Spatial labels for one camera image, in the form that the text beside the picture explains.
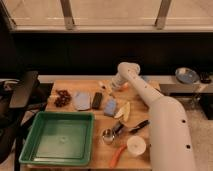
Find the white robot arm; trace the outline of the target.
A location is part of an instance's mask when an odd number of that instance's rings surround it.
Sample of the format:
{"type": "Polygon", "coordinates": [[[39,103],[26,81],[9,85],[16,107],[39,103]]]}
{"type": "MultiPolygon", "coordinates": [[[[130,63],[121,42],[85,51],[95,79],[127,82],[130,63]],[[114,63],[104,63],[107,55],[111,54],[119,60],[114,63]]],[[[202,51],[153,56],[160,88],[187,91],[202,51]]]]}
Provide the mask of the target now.
{"type": "Polygon", "coordinates": [[[149,107],[152,171],[197,171],[188,119],[183,105],[165,96],[139,76],[137,63],[121,62],[111,87],[129,82],[149,107]]]}

